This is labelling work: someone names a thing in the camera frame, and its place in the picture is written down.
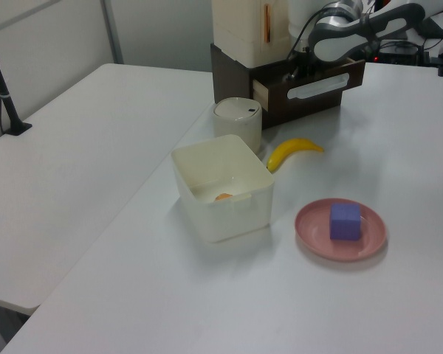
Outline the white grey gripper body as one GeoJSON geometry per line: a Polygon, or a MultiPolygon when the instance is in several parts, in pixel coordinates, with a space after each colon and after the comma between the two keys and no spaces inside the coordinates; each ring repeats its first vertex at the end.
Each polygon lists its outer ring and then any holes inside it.
{"type": "Polygon", "coordinates": [[[309,34],[309,48],[323,62],[338,62],[362,48],[360,20],[351,23],[319,20],[309,34]]]}

